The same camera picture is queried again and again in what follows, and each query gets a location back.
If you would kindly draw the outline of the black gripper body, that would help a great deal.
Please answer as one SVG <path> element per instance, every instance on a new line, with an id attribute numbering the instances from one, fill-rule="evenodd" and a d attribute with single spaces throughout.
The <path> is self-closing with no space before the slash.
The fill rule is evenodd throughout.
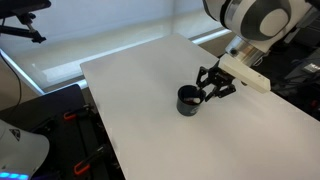
<path id="1" fill-rule="evenodd" d="M 234 77 L 220 69 L 218 66 L 211 67 L 208 70 L 208 76 L 205 80 L 206 84 L 212 84 L 215 87 L 222 88 L 232 83 Z"/>

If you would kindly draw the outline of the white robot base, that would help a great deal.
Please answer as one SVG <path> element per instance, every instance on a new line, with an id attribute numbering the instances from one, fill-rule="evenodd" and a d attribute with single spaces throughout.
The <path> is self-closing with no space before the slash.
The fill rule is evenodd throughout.
<path id="1" fill-rule="evenodd" d="M 0 120 L 0 180 L 31 180 L 49 153 L 49 140 Z"/>

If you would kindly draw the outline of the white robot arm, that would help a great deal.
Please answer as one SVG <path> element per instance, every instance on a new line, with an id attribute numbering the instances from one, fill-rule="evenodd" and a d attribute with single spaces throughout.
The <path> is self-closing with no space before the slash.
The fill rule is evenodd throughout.
<path id="1" fill-rule="evenodd" d="M 319 0 L 202 0 L 206 14 L 235 34 L 217 63 L 200 68 L 196 85 L 213 90 L 205 97 L 223 98 L 240 80 L 260 93 L 271 90 L 268 78 L 252 69 L 272 45 L 319 10 Z"/>

